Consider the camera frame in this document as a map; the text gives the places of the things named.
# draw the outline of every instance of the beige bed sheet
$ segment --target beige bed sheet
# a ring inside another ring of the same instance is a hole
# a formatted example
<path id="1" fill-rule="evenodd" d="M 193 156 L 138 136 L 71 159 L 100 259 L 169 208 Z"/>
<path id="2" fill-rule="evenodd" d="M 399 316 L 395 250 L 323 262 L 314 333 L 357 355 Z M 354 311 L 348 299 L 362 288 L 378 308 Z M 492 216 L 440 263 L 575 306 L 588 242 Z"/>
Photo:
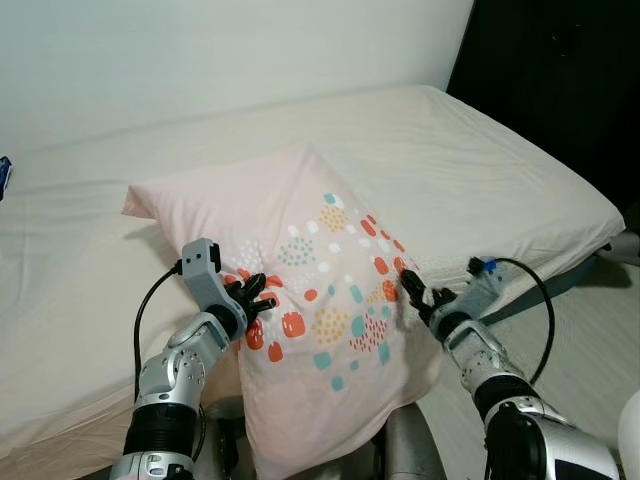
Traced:
<path id="1" fill-rule="evenodd" d="M 135 312 L 176 259 L 152 222 L 119 214 L 127 186 L 293 143 L 313 144 L 417 260 L 428 260 L 430 281 L 454 289 L 464 287 L 469 255 L 520 258 L 548 278 L 624 228 L 613 205 L 563 165 L 423 86 L 174 123 L 12 158 L 0 205 L 0 352 L 8 359 L 0 362 L 2 478 L 76 478 L 120 454 L 132 402 Z M 516 278 L 495 308 L 531 286 Z M 163 285 L 143 321 L 143 358 L 194 307 L 179 280 Z M 228 378 L 231 385 L 209 389 L 209 401 L 238 391 Z"/>

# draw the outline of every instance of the white object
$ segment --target white object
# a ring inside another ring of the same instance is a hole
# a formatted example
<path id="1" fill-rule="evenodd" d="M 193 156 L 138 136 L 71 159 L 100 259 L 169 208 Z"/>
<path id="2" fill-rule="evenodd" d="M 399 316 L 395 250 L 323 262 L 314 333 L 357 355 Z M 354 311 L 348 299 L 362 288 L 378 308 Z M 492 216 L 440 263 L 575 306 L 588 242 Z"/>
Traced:
<path id="1" fill-rule="evenodd" d="M 21 476 L 13 478 L 73 478 L 121 453 L 132 403 L 133 320 L 148 288 L 175 261 L 153 222 L 141 227 L 120 215 L 127 186 L 298 142 L 318 148 L 407 251 L 422 257 L 419 264 L 437 265 L 423 272 L 432 283 L 454 290 L 466 286 L 469 255 L 516 257 L 548 278 L 624 228 L 614 206 L 568 168 L 429 87 L 14 156 L 20 171 L 0 208 L 0 351 L 10 359 L 0 362 L 3 473 L 17 462 Z M 532 283 L 521 276 L 509 285 L 496 308 Z M 163 285 L 145 313 L 143 358 L 160 351 L 193 311 L 177 281 Z M 99 447 L 88 438 L 100 438 Z"/>
<path id="2" fill-rule="evenodd" d="M 640 390 L 620 415 L 618 449 L 626 480 L 640 480 Z"/>

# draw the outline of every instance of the pillowcase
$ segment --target pillowcase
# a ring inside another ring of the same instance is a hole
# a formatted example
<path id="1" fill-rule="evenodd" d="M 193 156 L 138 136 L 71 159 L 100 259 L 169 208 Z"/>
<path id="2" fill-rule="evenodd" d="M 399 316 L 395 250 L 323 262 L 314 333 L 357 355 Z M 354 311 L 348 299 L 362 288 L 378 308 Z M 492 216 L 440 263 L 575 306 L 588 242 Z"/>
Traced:
<path id="1" fill-rule="evenodd" d="M 267 275 L 276 308 L 229 352 L 260 479 L 354 451 L 436 382 L 440 346 L 399 284 L 415 263 L 311 147 L 131 186 L 123 213 L 177 252 L 218 243 L 225 282 Z"/>

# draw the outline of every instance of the robotic hand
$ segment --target robotic hand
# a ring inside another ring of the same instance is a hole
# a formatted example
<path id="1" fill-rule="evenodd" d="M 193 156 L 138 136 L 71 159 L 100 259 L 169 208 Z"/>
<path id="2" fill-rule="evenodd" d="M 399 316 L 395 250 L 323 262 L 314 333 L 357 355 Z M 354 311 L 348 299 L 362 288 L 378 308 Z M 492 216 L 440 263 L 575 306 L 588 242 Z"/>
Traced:
<path id="1" fill-rule="evenodd" d="M 265 287 L 263 273 L 244 286 L 220 283 L 220 251 L 211 240 L 186 245 L 181 270 L 201 311 L 142 368 L 123 456 L 110 480 L 193 479 L 191 450 L 206 375 L 257 314 L 275 306 L 273 299 L 253 301 Z"/>
<path id="2" fill-rule="evenodd" d="M 410 303 L 462 371 L 484 421 L 493 480 L 618 480 L 611 453 L 598 439 L 578 430 L 546 403 L 511 363 L 503 346 L 478 320 L 499 297 L 503 278 L 495 260 L 469 262 L 473 275 L 457 297 L 433 291 L 411 270 L 401 275 Z"/>

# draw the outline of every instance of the silver robot arm segment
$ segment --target silver robot arm segment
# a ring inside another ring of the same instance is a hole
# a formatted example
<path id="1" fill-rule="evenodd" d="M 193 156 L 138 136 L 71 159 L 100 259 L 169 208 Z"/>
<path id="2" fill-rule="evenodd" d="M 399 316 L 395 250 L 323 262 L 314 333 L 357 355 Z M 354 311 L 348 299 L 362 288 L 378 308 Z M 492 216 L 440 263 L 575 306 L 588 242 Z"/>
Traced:
<path id="1" fill-rule="evenodd" d="M 253 301 L 265 287 L 264 274 L 252 276 L 244 286 L 222 285 L 220 252 L 211 240 L 186 245 L 181 267 L 201 312 L 144 364 L 123 456 L 110 480 L 193 479 L 191 450 L 207 373 L 260 311 L 275 306 L 272 299 Z"/>

